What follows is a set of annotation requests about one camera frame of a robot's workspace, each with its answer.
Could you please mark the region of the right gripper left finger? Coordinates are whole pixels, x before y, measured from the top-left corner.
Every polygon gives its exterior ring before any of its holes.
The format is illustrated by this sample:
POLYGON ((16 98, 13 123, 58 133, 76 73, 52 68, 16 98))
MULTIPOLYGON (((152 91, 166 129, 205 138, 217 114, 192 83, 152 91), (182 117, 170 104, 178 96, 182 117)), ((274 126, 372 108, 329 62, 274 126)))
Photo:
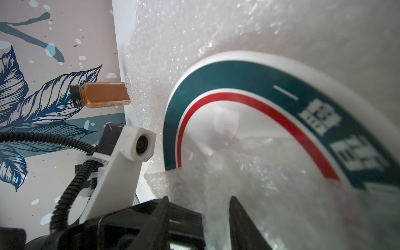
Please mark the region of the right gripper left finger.
POLYGON ((163 197, 127 250, 169 250, 169 199, 163 197))

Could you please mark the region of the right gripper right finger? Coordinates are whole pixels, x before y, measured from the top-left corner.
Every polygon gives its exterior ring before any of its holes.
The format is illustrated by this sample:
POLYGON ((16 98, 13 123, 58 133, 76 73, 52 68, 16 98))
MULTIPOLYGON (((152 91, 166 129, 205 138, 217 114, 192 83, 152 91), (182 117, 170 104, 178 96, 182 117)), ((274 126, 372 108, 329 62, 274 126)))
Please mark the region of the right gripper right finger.
POLYGON ((229 203, 229 226, 232 250, 272 250, 235 196, 229 203))

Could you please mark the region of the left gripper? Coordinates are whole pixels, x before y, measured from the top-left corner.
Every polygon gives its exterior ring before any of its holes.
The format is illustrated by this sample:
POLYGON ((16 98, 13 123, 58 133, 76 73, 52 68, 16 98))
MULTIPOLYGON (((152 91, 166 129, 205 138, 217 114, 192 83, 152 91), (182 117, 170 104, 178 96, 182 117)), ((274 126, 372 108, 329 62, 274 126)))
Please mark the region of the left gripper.
MULTIPOLYGON (((70 227, 56 238, 56 249, 126 250, 160 201, 148 201, 70 227)), ((200 213, 169 202, 168 229, 170 250, 203 250, 206 246, 200 213)))

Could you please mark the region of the white plate dark rim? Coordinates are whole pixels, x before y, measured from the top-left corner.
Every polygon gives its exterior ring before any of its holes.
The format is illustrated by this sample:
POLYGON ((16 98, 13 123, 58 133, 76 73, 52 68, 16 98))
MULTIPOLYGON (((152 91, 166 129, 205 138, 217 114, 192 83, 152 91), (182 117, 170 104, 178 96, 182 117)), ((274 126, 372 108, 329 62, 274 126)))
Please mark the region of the white plate dark rim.
POLYGON ((169 97, 164 168, 202 163, 220 149, 255 153, 277 139, 325 178, 400 192, 400 131, 331 77, 278 55, 230 51, 190 67, 169 97))

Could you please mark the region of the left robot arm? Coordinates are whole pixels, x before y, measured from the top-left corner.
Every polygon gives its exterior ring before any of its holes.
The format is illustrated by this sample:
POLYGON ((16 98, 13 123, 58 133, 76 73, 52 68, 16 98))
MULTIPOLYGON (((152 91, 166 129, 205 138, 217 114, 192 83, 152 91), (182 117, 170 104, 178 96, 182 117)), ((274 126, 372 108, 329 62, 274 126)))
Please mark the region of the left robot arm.
POLYGON ((18 228, 1 228, 2 250, 203 250, 202 215, 167 197, 74 224, 30 242, 18 228))

